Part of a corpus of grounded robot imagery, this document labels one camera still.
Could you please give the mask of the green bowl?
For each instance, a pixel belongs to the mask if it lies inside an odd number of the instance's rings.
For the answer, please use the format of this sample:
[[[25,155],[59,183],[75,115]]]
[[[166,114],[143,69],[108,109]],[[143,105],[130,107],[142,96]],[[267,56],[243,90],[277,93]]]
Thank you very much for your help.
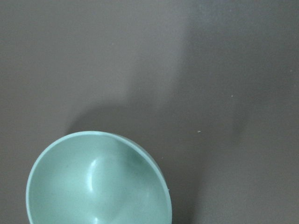
[[[31,224],[170,224],[164,175],[150,154],[123,136],[82,131],[37,157],[28,176]]]

